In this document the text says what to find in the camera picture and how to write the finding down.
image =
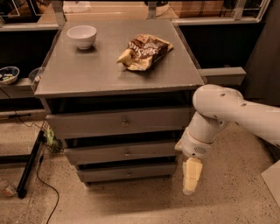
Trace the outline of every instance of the wooden block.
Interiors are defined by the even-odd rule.
[[[207,84],[240,86],[246,76],[242,67],[221,67],[198,69],[201,77],[206,77]]]
[[[179,18],[216,17],[222,10],[223,1],[184,1],[170,2],[170,6]]]

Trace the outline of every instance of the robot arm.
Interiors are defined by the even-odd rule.
[[[175,146],[188,157],[183,163],[185,194],[195,191],[202,170],[201,159],[209,154],[214,136],[228,122],[238,123],[280,148],[280,108],[245,101],[237,90],[216,85],[198,88],[193,106],[197,111]]]

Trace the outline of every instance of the chip bag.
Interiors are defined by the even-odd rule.
[[[129,42],[128,48],[118,58],[131,71],[145,71],[153,63],[164,57],[173,45],[149,34],[139,34]]]

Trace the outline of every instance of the white bowl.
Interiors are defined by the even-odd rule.
[[[6,66],[0,69],[0,83],[11,84],[18,79],[19,69],[15,66]]]
[[[90,25],[78,25],[68,30],[67,36],[80,49],[90,48],[96,39],[97,30]]]

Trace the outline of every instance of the gray drawer unit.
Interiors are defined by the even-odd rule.
[[[172,175],[193,92],[204,85],[183,37],[169,19],[87,21],[99,34],[80,51],[67,39],[80,24],[65,23],[35,92],[80,180]],[[139,32],[174,49],[147,71],[129,71],[116,60]]]
[[[48,115],[57,138],[98,137],[162,130],[182,130],[189,122],[190,109],[147,108]]]
[[[71,165],[174,156],[175,141],[124,143],[65,149]]]
[[[124,167],[78,170],[77,174],[81,182],[87,183],[172,175],[176,171],[176,167],[177,164],[175,162],[165,164],[142,164]]]

